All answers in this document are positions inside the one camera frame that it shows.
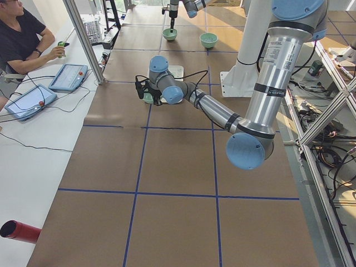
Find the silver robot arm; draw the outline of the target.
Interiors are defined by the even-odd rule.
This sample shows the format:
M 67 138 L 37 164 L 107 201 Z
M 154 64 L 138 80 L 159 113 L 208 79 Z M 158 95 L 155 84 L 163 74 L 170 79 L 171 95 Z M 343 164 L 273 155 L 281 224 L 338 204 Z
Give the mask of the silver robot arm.
M 183 3 L 188 17 L 194 18 L 197 15 L 198 11 L 206 8 L 206 6 L 211 2 L 211 0 L 170 0 L 166 6 L 162 7 L 162 14 L 165 14 L 166 12 L 169 13 L 171 33 L 173 33 L 174 31 L 175 19 L 177 19 L 178 17 L 180 2 Z
M 273 152 L 273 123 L 302 45 L 325 36 L 328 6 L 328 1 L 250 1 L 236 64 L 221 73 L 223 96 L 250 98 L 245 116 L 200 90 L 197 83 L 175 78 L 163 56 L 153 57 L 148 77 L 136 81 L 138 96 L 155 105 L 189 101 L 231 133 L 226 154 L 233 165 L 257 168 Z

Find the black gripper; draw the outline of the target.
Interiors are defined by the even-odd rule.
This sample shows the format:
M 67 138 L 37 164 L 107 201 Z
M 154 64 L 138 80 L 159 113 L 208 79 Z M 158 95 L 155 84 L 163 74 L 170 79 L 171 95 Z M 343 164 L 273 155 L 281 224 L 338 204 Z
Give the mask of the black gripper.
M 166 7 L 162 7 L 162 14 L 165 14 L 166 11 L 169 13 L 170 21 L 170 31 L 174 30 L 175 19 L 178 15 L 179 9 L 179 0 L 169 0 L 169 4 Z
M 153 99 L 154 99 L 153 105 L 162 105 L 162 101 L 161 101 L 162 93 L 161 93 L 161 91 L 149 87 L 148 90 L 146 91 L 146 93 L 152 94 Z

